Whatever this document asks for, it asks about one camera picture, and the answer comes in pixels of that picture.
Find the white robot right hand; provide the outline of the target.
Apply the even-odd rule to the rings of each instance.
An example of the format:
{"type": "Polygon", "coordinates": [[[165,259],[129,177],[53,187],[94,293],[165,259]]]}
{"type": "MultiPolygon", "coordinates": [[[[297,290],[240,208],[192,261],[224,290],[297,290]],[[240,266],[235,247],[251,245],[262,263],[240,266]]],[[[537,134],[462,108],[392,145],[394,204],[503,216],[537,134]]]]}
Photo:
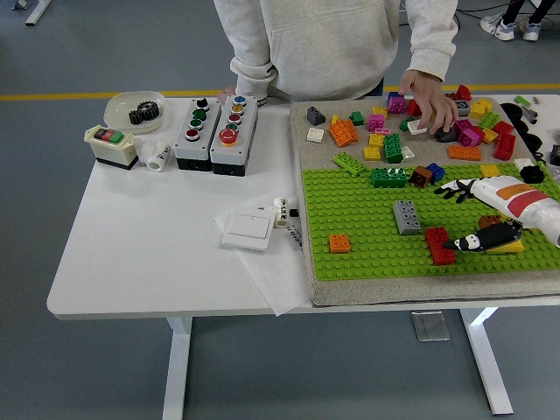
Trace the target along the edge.
{"type": "Polygon", "coordinates": [[[559,203],[512,176],[458,179],[440,186],[436,194],[446,200],[458,193],[457,202],[475,198],[498,210],[510,220],[442,244],[444,249],[488,251],[521,239],[526,228],[539,229],[555,246],[559,245],[559,203]]]}

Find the person's left hand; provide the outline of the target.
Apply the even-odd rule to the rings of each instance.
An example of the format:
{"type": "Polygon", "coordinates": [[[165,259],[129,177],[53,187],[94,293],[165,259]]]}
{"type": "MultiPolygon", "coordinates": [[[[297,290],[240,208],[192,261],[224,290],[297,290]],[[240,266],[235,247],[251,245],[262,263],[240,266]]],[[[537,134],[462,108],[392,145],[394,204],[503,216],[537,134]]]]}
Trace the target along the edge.
{"type": "Polygon", "coordinates": [[[406,70],[401,78],[398,93],[412,94],[421,110],[419,129],[428,128],[435,134],[439,129],[449,132],[459,118],[455,102],[447,97],[441,87],[441,80],[431,74],[417,70],[406,70]]]}

